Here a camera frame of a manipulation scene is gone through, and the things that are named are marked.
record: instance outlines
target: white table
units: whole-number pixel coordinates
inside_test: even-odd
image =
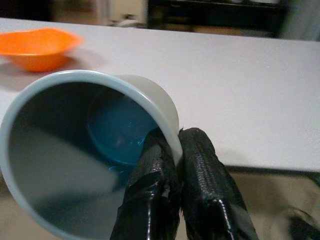
[[[135,74],[162,86],[180,126],[228,166],[320,172],[320,43],[0,18],[0,32],[59,27],[85,43],[61,70]],[[0,122],[28,73],[0,59]]]

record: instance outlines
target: black tape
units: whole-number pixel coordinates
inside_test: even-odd
[[[205,132],[182,130],[181,205],[190,240],[257,240],[238,187]]]
[[[171,149],[159,129],[146,137],[118,209],[111,240],[173,240],[181,187]]]

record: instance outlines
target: orange bowl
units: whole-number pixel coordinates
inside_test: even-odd
[[[30,72],[51,71],[63,66],[65,52],[83,42],[75,34],[57,28],[39,28],[0,34],[0,55]]]

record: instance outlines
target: white cup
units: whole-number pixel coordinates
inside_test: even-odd
[[[179,119],[169,95],[135,75],[88,70],[56,72],[29,85],[12,102],[0,128],[0,166],[17,203],[67,240],[109,239],[124,186],[121,167],[105,162],[85,128],[101,88],[134,100],[155,120],[177,164]]]

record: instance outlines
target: floor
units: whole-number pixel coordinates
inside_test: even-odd
[[[320,189],[305,177],[232,174],[260,240],[290,240],[288,216],[305,211],[320,223]],[[187,240],[181,216],[176,240]],[[0,178],[0,239],[59,240],[19,208]]]

